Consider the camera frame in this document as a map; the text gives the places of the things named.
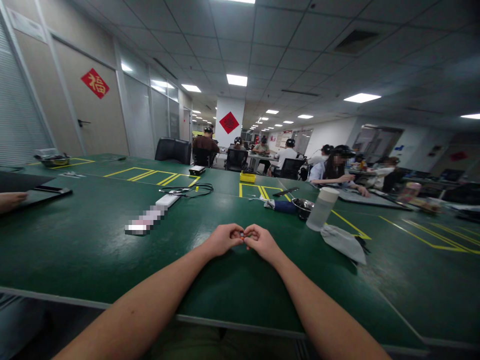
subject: metal bowl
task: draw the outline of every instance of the metal bowl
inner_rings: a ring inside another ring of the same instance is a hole
[[[296,213],[300,220],[306,221],[315,204],[307,199],[295,198],[291,201],[296,206]]]

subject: ceiling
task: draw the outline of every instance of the ceiling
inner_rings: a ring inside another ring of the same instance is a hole
[[[74,2],[150,64],[157,58],[177,84],[198,86],[189,95],[204,119],[226,96],[246,100],[244,128],[260,116],[270,126],[294,122],[282,129],[365,116],[480,130],[480,120],[459,117],[480,113],[475,0]],[[355,54],[336,51],[353,30],[379,36]],[[247,87],[226,74],[248,76]],[[382,97],[343,101],[357,93]]]

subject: window blind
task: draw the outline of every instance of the window blind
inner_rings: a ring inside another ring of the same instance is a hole
[[[0,17],[0,165],[32,163],[51,147]]]

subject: red diamond sign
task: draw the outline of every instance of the red diamond sign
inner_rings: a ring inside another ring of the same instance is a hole
[[[220,120],[220,125],[223,127],[227,134],[230,134],[240,124],[230,111],[227,115],[225,115],[222,120]]]

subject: black cable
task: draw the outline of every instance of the black cable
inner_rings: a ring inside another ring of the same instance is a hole
[[[194,190],[194,188],[200,188],[203,190],[208,190],[208,192],[202,192],[199,193],[198,195],[195,196],[188,196],[186,193],[189,193]],[[177,190],[177,193],[170,193],[168,191],[164,190]],[[164,194],[170,194],[170,195],[176,195],[184,198],[199,198],[208,194],[211,194],[214,192],[214,186],[210,183],[198,183],[194,184],[191,187],[185,187],[185,186],[165,186],[164,188],[160,189],[161,193]]]

